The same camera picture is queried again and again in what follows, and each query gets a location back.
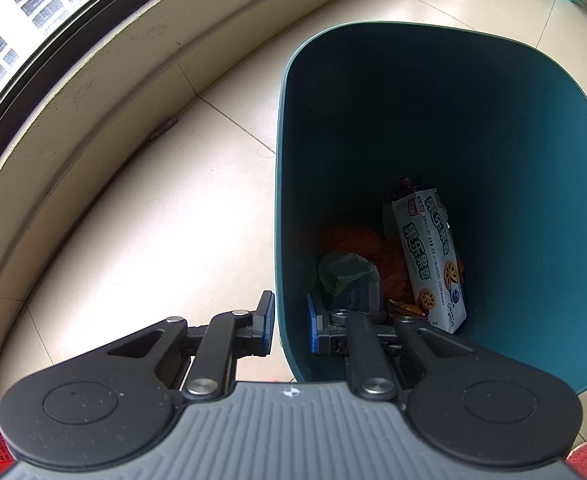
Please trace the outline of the dark green trash bin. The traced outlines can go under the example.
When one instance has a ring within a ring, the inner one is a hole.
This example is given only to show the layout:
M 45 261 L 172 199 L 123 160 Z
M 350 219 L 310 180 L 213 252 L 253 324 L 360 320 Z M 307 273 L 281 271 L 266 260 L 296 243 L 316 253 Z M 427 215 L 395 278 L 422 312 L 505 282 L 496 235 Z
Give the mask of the dark green trash bin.
M 320 32 L 292 55 L 278 117 L 280 337 L 301 382 L 307 295 L 345 234 L 397 236 L 391 205 L 433 188 L 463 265 L 461 336 L 587 390 L 587 97 L 507 38 L 411 23 Z

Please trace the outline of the green plastic wrapper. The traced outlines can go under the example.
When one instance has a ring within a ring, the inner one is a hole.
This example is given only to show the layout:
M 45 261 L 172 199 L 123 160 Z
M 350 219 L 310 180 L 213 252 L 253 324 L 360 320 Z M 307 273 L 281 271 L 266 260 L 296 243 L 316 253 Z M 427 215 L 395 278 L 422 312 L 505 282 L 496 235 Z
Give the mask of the green plastic wrapper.
M 331 252 L 318 263 L 318 278 L 333 296 L 350 286 L 380 292 L 380 275 L 371 261 L 354 252 Z

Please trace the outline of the white cookie box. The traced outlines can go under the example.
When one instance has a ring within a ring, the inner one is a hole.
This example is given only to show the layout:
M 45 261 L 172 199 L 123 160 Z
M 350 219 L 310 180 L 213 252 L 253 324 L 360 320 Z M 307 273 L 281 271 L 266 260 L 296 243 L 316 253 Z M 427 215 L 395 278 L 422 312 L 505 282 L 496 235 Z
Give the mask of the white cookie box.
M 416 191 L 392 203 L 417 308 L 453 334 L 467 318 L 461 271 L 447 212 L 438 192 Z

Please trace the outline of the pink fuzzy slipper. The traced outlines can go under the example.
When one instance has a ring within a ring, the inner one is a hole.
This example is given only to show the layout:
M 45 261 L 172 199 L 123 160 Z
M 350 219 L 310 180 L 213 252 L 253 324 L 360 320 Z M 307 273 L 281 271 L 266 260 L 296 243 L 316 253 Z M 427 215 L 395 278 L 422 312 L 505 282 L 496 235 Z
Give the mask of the pink fuzzy slipper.
M 567 456 L 566 464 L 587 480 L 587 442 L 576 446 Z

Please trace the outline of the black window frame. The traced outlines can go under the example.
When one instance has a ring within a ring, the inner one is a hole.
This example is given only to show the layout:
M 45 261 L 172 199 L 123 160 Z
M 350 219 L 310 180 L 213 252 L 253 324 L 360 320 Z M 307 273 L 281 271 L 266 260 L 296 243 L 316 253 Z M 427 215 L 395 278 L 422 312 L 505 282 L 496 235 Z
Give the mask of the black window frame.
M 98 40 L 150 0 L 88 0 L 36 48 L 0 93 L 0 157 L 18 129 Z

